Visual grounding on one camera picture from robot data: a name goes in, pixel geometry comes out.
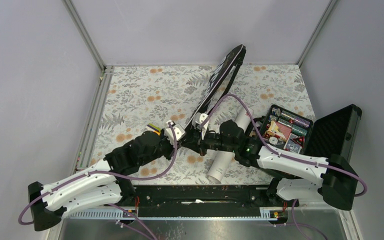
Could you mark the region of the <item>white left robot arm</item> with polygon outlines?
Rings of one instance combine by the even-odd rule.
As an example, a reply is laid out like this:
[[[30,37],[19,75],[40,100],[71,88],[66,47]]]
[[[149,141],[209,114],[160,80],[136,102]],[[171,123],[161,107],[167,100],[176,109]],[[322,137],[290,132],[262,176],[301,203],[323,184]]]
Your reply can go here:
[[[26,207],[32,215],[31,224],[41,232],[59,224],[71,209],[68,202],[80,206],[80,195],[95,187],[114,184],[112,194],[122,205],[128,206],[135,200],[131,180],[150,181],[164,176],[174,165],[177,150],[185,137],[179,128],[164,129],[160,134],[145,131],[142,135],[117,147],[92,166],[53,183],[38,181],[28,185],[29,204]],[[163,172],[148,177],[133,177],[141,166],[160,157],[170,161]]]

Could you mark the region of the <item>white shuttlecock tube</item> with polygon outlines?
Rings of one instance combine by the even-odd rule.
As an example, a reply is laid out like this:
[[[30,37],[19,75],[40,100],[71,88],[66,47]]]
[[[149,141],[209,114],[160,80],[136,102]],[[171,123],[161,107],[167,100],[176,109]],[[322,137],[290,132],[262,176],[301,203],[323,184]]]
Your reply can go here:
[[[245,108],[241,108],[234,120],[223,122],[219,126],[221,146],[216,149],[216,155],[207,172],[207,179],[220,184],[224,178],[235,152],[245,140],[245,131],[251,122]]]

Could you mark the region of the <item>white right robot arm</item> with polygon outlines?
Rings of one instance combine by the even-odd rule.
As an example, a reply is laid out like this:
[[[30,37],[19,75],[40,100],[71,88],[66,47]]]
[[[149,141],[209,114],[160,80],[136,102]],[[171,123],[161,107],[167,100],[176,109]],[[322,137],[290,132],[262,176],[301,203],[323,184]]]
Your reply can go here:
[[[273,206],[295,199],[321,199],[334,208],[349,211],[359,196],[359,177],[341,155],[308,156],[285,151],[249,137],[233,120],[222,123],[219,130],[209,132],[202,123],[195,124],[190,149],[201,155],[208,150],[226,153],[245,167],[274,176],[266,193]]]

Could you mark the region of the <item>black racket bag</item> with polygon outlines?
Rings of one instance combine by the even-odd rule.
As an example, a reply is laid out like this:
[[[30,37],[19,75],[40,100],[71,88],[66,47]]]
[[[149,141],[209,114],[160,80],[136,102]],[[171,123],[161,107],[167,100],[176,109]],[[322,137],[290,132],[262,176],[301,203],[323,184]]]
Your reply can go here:
[[[210,103],[225,80],[227,80],[227,85],[221,97],[224,97],[229,92],[239,69],[243,65],[246,52],[247,48],[244,44],[234,47],[212,71],[203,98],[193,110],[192,116],[186,123],[186,135],[181,140],[182,146],[193,149],[198,144],[199,139],[202,138],[203,127],[195,122],[195,117],[214,110],[215,107],[210,107]]]

